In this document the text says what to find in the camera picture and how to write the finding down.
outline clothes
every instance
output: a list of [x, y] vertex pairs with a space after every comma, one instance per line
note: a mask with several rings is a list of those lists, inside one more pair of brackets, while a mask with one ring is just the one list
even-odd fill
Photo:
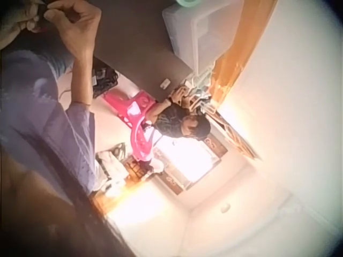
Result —
[[188, 115], [188, 109], [182, 108], [176, 103], [171, 103], [168, 108], [158, 115], [153, 127], [162, 135], [166, 135], [171, 138], [184, 137], [181, 130], [181, 124], [183, 118]]
[[74, 172], [86, 193], [92, 191], [96, 178], [94, 115], [78, 103], [63, 110], [58, 102], [56, 77], [67, 65], [58, 58], [48, 63], [48, 58], [53, 59], [31, 51], [14, 51], [2, 56], [0, 136], [3, 147], [16, 161], [39, 173], [66, 199], [55, 175], [16, 132], [41, 136]]
[[104, 67], [93, 67], [96, 79], [96, 84], [93, 85], [93, 99], [118, 85], [118, 74], [111, 67], [103, 65]]

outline blue sleeve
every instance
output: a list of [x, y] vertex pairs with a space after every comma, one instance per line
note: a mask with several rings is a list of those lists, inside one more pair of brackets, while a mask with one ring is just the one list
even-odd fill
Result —
[[2, 58], [1, 84], [0, 136], [7, 152], [61, 192], [56, 175], [16, 131], [35, 133], [90, 193], [96, 180], [94, 116], [76, 105], [63, 110], [51, 66], [32, 52], [17, 51]]

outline orange curtain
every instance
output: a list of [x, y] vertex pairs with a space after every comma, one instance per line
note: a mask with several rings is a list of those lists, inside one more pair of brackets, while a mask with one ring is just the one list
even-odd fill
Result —
[[234, 43], [216, 62], [210, 93], [219, 107], [247, 64], [277, 0], [245, 0]]

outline white plastic container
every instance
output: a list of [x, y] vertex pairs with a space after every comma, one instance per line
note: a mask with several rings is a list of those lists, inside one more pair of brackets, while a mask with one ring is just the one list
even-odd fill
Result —
[[195, 7], [174, 4], [163, 11], [174, 53], [195, 75], [231, 47], [243, 4], [244, 0], [203, 0]]

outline green lid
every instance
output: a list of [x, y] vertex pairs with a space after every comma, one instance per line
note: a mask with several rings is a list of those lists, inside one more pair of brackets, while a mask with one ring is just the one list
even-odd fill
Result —
[[184, 7], [193, 7], [197, 4], [199, 4], [202, 0], [176, 0], [179, 5], [182, 5]]

